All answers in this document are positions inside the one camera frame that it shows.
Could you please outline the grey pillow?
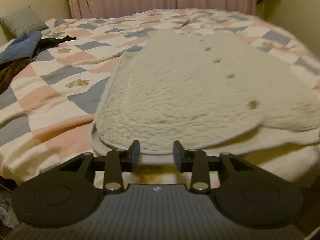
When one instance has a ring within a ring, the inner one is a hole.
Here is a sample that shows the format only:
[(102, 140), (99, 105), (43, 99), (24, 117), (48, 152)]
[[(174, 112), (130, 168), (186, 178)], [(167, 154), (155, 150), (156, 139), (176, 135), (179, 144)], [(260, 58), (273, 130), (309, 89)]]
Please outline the grey pillow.
[(18, 37), (23, 33), (28, 34), (34, 31), (43, 31), (49, 28), (48, 25), (46, 25), (45, 22), (40, 19), (40, 17), (30, 6), (7, 14), (1, 18), (1, 23), (15, 37)]

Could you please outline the pink blue checkered quilt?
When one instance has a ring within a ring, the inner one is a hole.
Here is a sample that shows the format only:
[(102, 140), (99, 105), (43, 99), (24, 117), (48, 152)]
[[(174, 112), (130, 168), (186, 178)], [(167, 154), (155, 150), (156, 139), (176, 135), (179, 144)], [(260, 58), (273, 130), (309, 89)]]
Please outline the pink blue checkered quilt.
[(74, 37), (39, 53), (1, 95), (1, 177), (21, 183), (89, 152), (89, 129), (118, 56), (143, 48), (148, 33), (231, 31), (287, 62), (319, 91), (319, 58), (288, 31), (255, 16), (216, 9), (149, 10), (119, 18), (57, 20), (48, 37)]

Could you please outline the black garment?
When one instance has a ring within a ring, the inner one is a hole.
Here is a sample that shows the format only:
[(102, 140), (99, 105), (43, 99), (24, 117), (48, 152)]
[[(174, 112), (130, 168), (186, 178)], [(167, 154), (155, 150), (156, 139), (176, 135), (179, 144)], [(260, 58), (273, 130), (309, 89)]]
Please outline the black garment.
[(71, 37), (69, 35), (63, 37), (63, 38), (44, 38), (39, 40), (38, 44), (36, 45), (36, 48), (33, 52), (32, 57), (37, 56), (40, 52), (47, 50), (49, 48), (57, 47), (59, 44), (67, 42), (67, 41), (73, 41), (76, 40), (76, 37)]

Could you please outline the cream fleece jacket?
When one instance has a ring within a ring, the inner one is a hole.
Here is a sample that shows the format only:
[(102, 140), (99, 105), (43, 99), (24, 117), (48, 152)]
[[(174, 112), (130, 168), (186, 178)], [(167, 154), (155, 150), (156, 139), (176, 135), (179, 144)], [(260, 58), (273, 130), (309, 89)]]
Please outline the cream fleece jacket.
[(217, 31), (198, 36), (151, 33), (112, 70), (90, 132), (94, 150), (169, 154), (180, 141), (208, 148), (259, 129), (275, 142), (319, 131), (319, 100), (280, 59)]

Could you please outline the brown garment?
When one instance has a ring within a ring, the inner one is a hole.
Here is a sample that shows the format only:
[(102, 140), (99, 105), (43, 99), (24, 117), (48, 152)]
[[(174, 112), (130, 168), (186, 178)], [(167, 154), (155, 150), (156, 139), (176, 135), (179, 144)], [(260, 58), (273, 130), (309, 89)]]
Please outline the brown garment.
[(32, 58), (24, 57), (14, 61), (1, 64), (0, 72), (0, 93), (2, 94), (10, 86), (12, 79), (22, 71), (28, 64), (32, 63)]

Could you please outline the blue garment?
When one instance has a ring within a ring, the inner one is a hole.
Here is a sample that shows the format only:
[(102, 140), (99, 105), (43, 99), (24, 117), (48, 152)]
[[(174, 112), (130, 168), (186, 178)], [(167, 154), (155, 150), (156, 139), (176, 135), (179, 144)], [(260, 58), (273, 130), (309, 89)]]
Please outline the blue garment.
[(40, 31), (32, 33), (24, 32), (1, 52), (1, 64), (11, 62), (22, 58), (32, 58), (37, 44), (42, 37)]

